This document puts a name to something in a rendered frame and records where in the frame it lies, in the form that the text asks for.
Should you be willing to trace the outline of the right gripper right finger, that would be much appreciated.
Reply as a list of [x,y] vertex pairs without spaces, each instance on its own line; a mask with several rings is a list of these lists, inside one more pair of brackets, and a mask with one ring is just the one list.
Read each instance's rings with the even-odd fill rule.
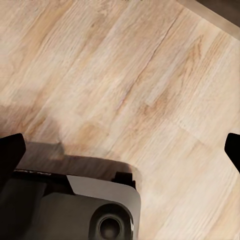
[[224,150],[240,172],[240,135],[229,133],[225,142]]

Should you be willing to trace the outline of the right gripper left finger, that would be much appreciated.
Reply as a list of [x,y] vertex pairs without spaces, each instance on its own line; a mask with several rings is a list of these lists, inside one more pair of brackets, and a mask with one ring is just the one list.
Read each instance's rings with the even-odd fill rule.
[[22,133],[0,138],[0,193],[26,153]]

